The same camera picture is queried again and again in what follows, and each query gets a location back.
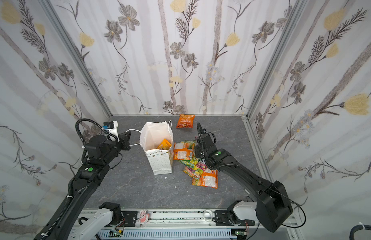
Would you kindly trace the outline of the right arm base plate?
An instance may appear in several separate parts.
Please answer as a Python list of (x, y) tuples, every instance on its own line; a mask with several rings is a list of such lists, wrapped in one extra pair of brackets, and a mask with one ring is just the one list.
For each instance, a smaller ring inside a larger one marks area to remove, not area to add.
[(251, 220), (239, 220), (231, 211), (228, 210), (216, 210), (214, 211), (214, 217), (212, 221), (215, 222), (216, 226), (219, 227), (233, 227), (233, 226), (255, 226), (255, 221)]

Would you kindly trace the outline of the orange snack bag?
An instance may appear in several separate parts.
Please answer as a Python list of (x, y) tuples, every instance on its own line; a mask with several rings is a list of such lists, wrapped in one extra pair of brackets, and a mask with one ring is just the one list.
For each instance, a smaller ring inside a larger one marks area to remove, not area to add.
[(183, 141), (175, 143), (174, 146), (174, 160), (190, 161), (194, 155), (195, 142)]
[(199, 179), (193, 179), (192, 185), (199, 187), (210, 187), (213, 189), (218, 188), (218, 171), (206, 169)]

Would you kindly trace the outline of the yellow mango candy bag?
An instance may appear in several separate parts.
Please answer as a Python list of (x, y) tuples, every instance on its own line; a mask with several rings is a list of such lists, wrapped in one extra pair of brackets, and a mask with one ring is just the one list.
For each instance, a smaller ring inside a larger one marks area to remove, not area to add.
[(172, 144), (171, 144), (168, 140), (164, 139), (164, 140), (163, 140), (163, 141), (158, 145), (157, 149), (158, 149), (158, 150), (165, 150), (165, 151), (167, 151), (167, 150), (169, 150), (169, 149), (171, 148), (171, 146), (172, 146)]

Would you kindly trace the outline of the white paper bag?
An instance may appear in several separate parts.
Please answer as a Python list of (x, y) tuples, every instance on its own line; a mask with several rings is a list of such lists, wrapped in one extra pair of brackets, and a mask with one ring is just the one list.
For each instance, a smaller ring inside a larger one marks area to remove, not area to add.
[(171, 174), (174, 161), (174, 134), (172, 121), (146, 122), (141, 130), (138, 145), (142, 147), (154, 175)]

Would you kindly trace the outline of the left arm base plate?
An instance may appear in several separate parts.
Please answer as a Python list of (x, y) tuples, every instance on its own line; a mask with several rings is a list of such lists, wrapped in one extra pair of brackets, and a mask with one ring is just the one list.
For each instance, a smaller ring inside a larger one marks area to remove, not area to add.
[(117, 220), (116, 227), (135, 227), (138, 219), (137, 211), (121, 211), (121, 218)]

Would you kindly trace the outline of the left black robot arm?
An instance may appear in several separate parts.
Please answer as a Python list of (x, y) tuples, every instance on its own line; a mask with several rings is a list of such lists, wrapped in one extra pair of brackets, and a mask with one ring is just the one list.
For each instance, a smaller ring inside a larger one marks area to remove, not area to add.
[[(79, 128), (82, 122), (94, 124), (105, 134), (93, 136), (86, 141)], [(35, 236), (36, 240), (67, 240), (85, 204), (111, 169), (110, 163), (120, 155), (121, 151), (131, 149), (131, 131), (113, 134), (110, 130), (117, 130), (115, 123), (105, 122), (105, 125), (101, 126), (94, 120), (82, 118), (76, 121), (75, 130), (84, 147), (82, 166), (69, 181), (65, 199), (48, 223)]]

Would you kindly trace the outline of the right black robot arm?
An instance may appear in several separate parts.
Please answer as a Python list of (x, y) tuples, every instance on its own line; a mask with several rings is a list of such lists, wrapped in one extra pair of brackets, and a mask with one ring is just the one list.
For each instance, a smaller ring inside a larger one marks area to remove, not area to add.
[(218, 213), (213, 221), (218, 226), (238, 226), (244, 221), (257, 221), (269, 232), (276, 232), (284, 226), (293, 214), (295, 201), (288, 197), (286, 189), (279, 181), (266, 180), (240, 164), (225, 149), (218, 149), (216, 138), (201, 126), (197, 126), (196, 151), (210, 170), (224, 173), (253, 194), (254, 202), (237, 200), (224, 213)]

